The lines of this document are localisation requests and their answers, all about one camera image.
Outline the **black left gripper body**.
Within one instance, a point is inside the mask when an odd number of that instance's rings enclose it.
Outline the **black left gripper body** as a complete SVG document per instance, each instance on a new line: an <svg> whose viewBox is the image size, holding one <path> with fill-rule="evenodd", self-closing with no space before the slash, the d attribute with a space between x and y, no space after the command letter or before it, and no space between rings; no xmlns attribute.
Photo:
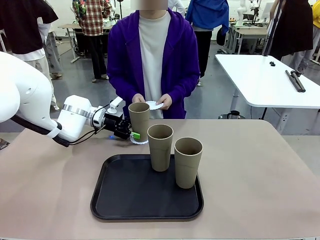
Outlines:
<svg viewBox="0 0 320 240"><path fill-rule="evenodd" d="M115 114L106 112L104 114L103 128L105 130L113 132L114 136L121 138L123 140L127 140L125 139L124 133L126 131L130 131L131 122L130 122L130 127L127 127L125 125L124 119L129 119L129 118L125 117L122 112L117 112Z"/></svg>

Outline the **person's left hand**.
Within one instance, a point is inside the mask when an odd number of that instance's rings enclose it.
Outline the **person's left hand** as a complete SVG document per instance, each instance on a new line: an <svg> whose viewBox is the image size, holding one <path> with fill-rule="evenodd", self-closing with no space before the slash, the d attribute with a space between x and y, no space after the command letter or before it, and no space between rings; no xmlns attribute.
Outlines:
<svg viewBox="0 0 320 240"><path fill-rule="evenodd" d="M172 105L172 98L169 94L164 94L161 98L156 102L156 105L162 105L161 110L168 110Z"/></svg>

